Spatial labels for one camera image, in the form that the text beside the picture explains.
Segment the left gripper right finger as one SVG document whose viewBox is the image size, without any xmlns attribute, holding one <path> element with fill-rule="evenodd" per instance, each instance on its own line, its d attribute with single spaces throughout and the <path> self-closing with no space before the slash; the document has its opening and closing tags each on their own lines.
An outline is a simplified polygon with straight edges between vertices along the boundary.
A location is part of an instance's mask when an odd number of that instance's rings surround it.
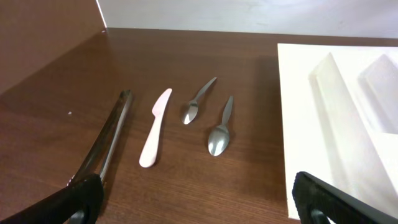
<svg viewBox="0 0 398 224">
<path fill-rule="evenodd" d="M 397 224 L 397 219 L 344 193 L 308 172 L 298 172 L 292 196 L 299 220 L 306 224 Z"/>
</svg>

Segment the steel table knife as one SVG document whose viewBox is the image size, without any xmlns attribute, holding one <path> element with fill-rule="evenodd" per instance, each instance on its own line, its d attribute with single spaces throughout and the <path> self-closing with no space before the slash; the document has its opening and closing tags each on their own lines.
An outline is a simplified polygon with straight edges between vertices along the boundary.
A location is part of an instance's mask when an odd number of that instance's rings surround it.
<svg viewBox="0 0 398 224">
<path fill-rule="evenodd" d="M 76 174 L 69 180 L 67 185 L 71 185 L 72 183 L 84 178 L 84 176 L 94 172 L 97 167 L 97 163 L 101 160 L 103 155 L 106 155 L 106 150 L 107 147 L 109 147 L 111 140 L 112 124 L 116 119 L 116 110 L 120 108 L 120 105 L 121 100 L 118 98 L 98 137 L 85 157 L 85 160 Z"/>
<path fill-rule="evenodd" d="M 118 143 L 127 112 L 129 111 L 129 107 L 132 103 L 133 96 L 131 90 L 123 90 L 119 96 L 119 99 L 121 100 L 121 105 L 120 108 L 116 110 L 116 119 L 112 124 L 110 145 L 107 147 L 106 155 L 99 171 L 102 184 L 105 183 L 106 174 L 109 169 L 114 150 Z"/>
</svg>

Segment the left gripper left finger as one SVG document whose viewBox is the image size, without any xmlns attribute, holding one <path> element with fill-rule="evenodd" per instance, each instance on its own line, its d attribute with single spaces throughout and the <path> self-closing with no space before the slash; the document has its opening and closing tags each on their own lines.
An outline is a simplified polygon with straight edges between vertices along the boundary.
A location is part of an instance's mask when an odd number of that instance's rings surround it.
<svg viewBox="0 0 398 224">
<path fill-rule="evenodd" d="M 95 223 L 104 199 L 104 187 L 98 174 L 90 174 L 47 198 L 4 219 L 1 223 L 64 223 L 78 211 L 82 223 Z"/>
</svg>

